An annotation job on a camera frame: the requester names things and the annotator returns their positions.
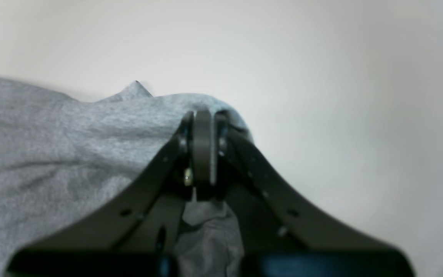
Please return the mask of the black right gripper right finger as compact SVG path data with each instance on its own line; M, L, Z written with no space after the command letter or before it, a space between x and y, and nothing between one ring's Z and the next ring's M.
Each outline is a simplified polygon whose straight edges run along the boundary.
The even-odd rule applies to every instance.
M413 277L401 249L343 223L281 177L227 112L214 117L212 185L235 212L241 277Z

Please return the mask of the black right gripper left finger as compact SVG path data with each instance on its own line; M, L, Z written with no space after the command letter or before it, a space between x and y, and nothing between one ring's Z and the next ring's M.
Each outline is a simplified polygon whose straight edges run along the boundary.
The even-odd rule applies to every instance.
M175 277L185 203L212 197L212 116L188 112L125 190L96 212L19 250L8 277Z

